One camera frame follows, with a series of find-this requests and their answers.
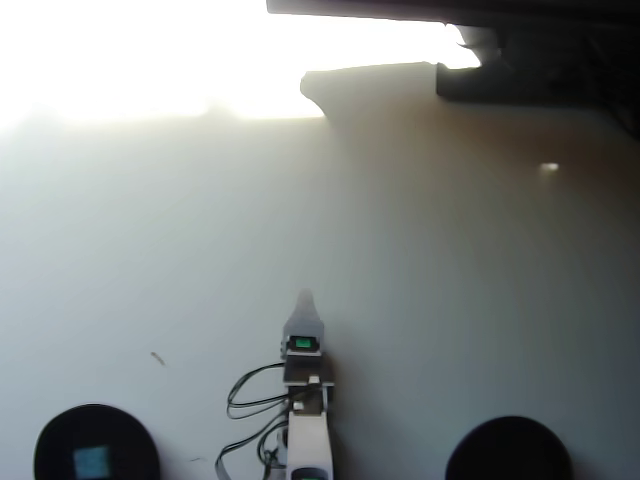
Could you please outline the white gripper body with motor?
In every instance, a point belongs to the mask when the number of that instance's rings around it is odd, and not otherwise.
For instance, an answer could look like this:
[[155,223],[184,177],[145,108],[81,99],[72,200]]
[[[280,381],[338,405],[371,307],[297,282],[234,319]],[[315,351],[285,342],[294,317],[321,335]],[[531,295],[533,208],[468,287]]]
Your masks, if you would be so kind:
[[285,325],[281,341],[281,358],[322,357],[326,353],[325,327],[319,324]]

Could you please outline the white tapered gripper finger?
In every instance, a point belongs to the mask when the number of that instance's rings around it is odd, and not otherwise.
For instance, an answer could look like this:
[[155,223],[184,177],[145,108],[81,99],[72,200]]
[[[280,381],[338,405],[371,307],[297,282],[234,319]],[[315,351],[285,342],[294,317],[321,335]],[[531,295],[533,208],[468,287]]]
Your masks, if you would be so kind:
[[320,319],[317,311],[313,293],[310,289],[302,289],[296,299],[293,312],[287,320],[288,325],[320,325]]

